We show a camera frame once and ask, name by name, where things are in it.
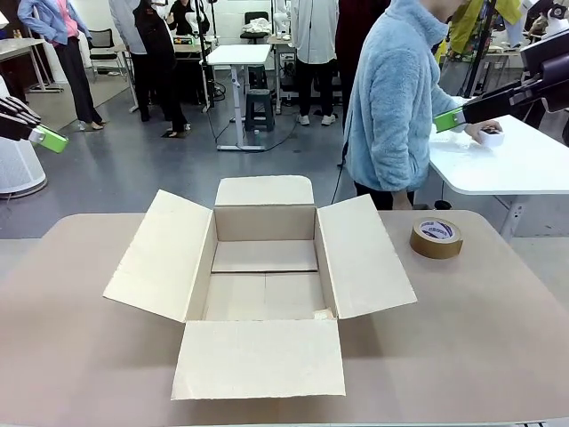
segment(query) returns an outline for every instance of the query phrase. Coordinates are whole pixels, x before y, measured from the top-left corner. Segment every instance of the beige table surface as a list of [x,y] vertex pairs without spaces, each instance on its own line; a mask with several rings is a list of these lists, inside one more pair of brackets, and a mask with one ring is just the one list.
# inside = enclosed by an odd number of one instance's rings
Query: beige table surface
[[9,60],[30,52],[32,46],[43,44],[39,38],[6,38],[0,40],[0,60]]
[[0,423],[489,423],[568,416],[567,312],[475,213],[437,213],[462,229],[458,258],[415,254],[409,232],[424,214],[381,214],[419,302],[340,322],[347,397],[177,402],[170,394],[183,325],[101,297],[142,215],[69,217],[0,285]]

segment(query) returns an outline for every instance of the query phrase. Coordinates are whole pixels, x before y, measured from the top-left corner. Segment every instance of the hand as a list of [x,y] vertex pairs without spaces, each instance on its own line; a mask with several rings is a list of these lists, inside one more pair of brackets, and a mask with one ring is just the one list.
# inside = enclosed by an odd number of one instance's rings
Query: hand
[[397,193],[392,193],[393,195],[393,210],[394,211],[412,211],[413,205],[407,197],[407,191],[402,190]]
[[480,135],[478,135],[478,133],[483,129],[493,129],[501,132],[500,123],[496,120],[486,120],[485,122],[476,123],[475,125],[467,125],[464,132],[470,135],[474,141],[481,143]]

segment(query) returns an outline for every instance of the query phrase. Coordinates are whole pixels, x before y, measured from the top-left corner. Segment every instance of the stool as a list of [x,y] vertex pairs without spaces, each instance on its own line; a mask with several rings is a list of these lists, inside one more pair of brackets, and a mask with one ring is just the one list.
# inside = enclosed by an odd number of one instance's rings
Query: stool
[[252,89],[268,89],[264,65],[249,67],[249,83]]
[[[266,126],[267,132],[275,130],[275,116],[269,89],[252,89],[247,94],[245,112],[245,130],[254,131],[257,126]],[[262,104],[264,111],[255,111],[255,104]]]

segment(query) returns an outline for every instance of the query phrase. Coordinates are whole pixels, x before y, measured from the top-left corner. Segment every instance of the white shoe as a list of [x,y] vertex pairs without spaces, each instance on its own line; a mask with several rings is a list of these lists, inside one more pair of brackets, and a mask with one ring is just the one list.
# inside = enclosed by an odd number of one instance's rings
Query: white shoe
[[308,116],[301,116],[299,114],[298,121],[301,124],[301,126],[310,126],[310,119]]
[[336,116],[334,114],[322,118],[322,126],[329,126],[332,123],[336,123]]

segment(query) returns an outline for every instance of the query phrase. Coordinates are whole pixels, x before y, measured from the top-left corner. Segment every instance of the chair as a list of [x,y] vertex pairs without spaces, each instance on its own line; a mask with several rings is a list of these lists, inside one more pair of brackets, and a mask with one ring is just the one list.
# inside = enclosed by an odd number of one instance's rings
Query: chair
[[[92,39],[89,42],[89,58],[91,61],[101,61],[101,60],[112,60],[116,62],[118,66],[118,71],[121,73],[121,77],[126,80],[126,74],[123,73],[123,66],[118,59],[118,53],[110,51],[100,51],[97,49],[111,49],[115,47],[115,42],[113,41],[113,31],[109,29],[103,29],[102,31],[89,30]],[[97,67],[95,63],[92,62],[92,73],[93,80],[97,81]]]
[[[245,25],[251,23],[252,20],[258,20],[259,18],[265,18],[268,20],[268,13],[266,12],[246,12],[245,13]],[[253,44],[257,44],[258,40],[261,40],[268,36],[268,33],[243,33],[241,38],[244,40],[252,40]]]

